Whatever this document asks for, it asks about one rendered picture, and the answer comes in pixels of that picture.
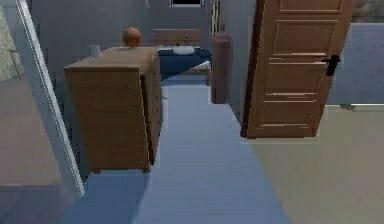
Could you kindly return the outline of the yellow framed wall picture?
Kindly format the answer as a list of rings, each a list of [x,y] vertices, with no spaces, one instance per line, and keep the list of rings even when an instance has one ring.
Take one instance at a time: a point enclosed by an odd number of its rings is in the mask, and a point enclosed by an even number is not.
[[[220,29],[220,0],[211,0],[211,36],[214,37]]]

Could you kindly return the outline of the brown wooden chest of drawers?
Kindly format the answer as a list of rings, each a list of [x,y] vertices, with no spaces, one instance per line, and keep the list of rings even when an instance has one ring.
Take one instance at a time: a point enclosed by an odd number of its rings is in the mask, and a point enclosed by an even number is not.
[[[90,170],[148,173],[162,127],[157,49],[111,47],[64,71]]]

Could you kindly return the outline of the white pillow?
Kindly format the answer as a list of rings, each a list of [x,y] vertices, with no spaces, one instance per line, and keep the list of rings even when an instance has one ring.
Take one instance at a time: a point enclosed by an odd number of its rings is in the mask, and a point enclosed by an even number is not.
[[[191,55],[195,52],[193,46],[174,46],[172,51],[176,55]]]

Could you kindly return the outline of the bed with dark blue cover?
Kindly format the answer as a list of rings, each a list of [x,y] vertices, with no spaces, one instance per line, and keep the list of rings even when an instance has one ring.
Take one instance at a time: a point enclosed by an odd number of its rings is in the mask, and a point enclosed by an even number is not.
[[[161,80],[165,81],[179,74],[206,75],[206,85],[210,85],[212,54],[201,46],[200,29],[155,28],[152,30],[151,43],[157,48],[160,59]],[[176,55],[174,46],[193,46],[191,55]]]

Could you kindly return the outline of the brown wooden room door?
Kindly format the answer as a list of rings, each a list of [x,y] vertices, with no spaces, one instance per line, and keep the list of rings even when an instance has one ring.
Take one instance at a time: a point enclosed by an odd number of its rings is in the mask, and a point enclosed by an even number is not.
[[[356,0],[256,0],[241,136],[317,134]]]

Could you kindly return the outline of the orange basketball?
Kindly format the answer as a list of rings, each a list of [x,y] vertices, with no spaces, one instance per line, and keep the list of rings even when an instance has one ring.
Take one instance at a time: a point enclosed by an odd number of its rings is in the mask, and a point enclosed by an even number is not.
[[[127,27],[123,30],[121,40],[125,46],[135,48],[142,42],[142,34],[135,27]]]

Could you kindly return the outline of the dark window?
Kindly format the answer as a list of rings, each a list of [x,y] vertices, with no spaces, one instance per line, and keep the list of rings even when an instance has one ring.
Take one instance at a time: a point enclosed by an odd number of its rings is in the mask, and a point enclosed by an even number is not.
[[[171,7],[203,7],[205,0],[169,0]]]

